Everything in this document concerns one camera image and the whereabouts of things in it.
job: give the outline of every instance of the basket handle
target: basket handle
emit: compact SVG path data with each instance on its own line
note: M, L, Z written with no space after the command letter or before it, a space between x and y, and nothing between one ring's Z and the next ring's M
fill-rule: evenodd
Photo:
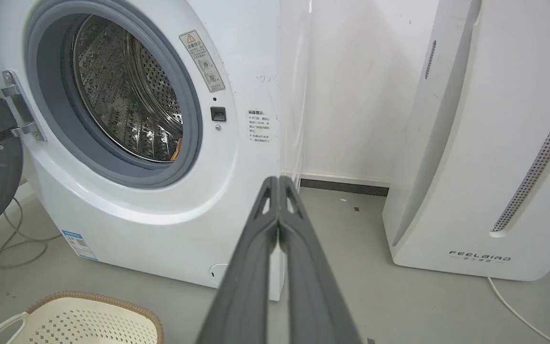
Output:
M14 335L11 336L11 338L7 341L8 343L11 343L14 340L14 338L16 338L17 335L19 335L20 331L24 329L25 325L27 324L26 318L28 316L29 314L27 312L22 312L0 323L0 333L2 333L2 331L4 331L5 329L13 325L15 322L22 320L22 325L20 326L20 329L18 329L18 331L16 331L16 333L14 333Z

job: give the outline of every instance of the blue and white sticker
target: blue and white sticker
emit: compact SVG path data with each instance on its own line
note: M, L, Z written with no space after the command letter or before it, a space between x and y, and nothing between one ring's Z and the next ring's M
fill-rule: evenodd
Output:
M72 248L74 249L77 255L83 258L98 261L94 253L92 253L92 251L86 244L82 235L79 235L78 233L68 232L68 231L63 231L63 235L65 236L65 239L67 239L67 242L69 242L69 244L72 246Z

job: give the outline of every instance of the cable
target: cable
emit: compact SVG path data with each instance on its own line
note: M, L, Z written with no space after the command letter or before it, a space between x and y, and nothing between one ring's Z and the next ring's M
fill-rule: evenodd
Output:
M506 308L511 311L511 313L513 313L517 318L519 318L519 320L521 320L524 324L528 325L528 327L530 327L530 329L533 329L536 333L538 333L539 335L541 335L541 337L543 337L544 339L548 340L550 342L550 337L548 335L545 335L544 333L542 333L539 329L537 329L536 327L534 327L532 324L530 324L527 320L525 320L521 315L519 315L519 313L517 313L513 307L511 307L508 302L504 301L504 298L502 298L502 295L500 295L500 292L498 291L498 289L496 289L496 286L494 285L494 282L491 280L491 277L487 277L487 280L489 281L489 284L491 285L491 288L494 290L494 292L496 293L496 295L498 296L498 299L500 299L500 301L502 301L502 303L504 303L504 305L506 306Z
M22 206L20 205L20 203L18 202L18 200L16 198L13 198L13 201L16 202L16 204L18 205L18 209L20 209L20 220L18 220L18 224L17 225L14 225L10 218L7 216L6 212L4 211L4 218L6 219L6 222L11 226L11 228L14 230L14 233L9 237L7 238L6 242L4 242L4 244L1 246L0 248L0 256L1 254L6 251L6 250L9 250L11 248L14 248L14 247L17 247L17 246L21 246L23 244L28 244L30 242L37 242L39 244L43 244L44 245L44 248L43 250L41 250L41 252L36 255L35 257L32 257L31 259L27 260L27 261L24 261L22 263L19 263L19 264L13 264L13 265L5 265L5 264L2 264L0 263L0 269L11 269L11 268L17 268L19 266L24 266L26 264L29 264L33 261L35 261L36 259L38 259L39 257L41 257L42 255L44 255L44 253L46 253L46 250L48 249L48 241L50 240L54 240L58 237L61 237L61 234L58 234L58 235L55 235L53 237L49 237L47 239L35 239L34 237L30 237L30 236L27 236L27 235L24 235L23 233L20 232L20 226L22 225L22 219L24 218L24 213L22 212ZM25 238L24 241L21 241L21 242L18 242L17 244L13 244L11 246L8 246L9 242L16 236L16 235L20 235L21 237Z

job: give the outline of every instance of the perforated metal drum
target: perforated metal drum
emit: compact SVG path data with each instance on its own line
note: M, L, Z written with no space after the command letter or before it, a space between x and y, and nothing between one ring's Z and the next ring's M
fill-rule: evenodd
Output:
M73 70L85 108L130 154L171 162L183 135L183 114L159 63L114 22L89 16L74 37Z

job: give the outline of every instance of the gray floor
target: gray floor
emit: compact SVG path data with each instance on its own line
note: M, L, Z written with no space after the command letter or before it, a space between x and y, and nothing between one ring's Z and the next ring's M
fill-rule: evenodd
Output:
M546 342L504 308L486 279L393 264L381 221L385 198L316 189L303 189L301 196L363 338L384 344ZM29 199L23 207L26 233L56 233L39 201ZM0 245L9 232L0 221ZM36 250L37 245L19 248L2 260L18 261ZM550 273L531 283L495 283L513 308L550 335ZM0 322L61 290L97 292L147 307L162 320L167 343L188 344L215 294L214 289L81 259L57 239L32 264L0 270ZM270 343L288 342L287 301L284 291L281 302L269 305Z

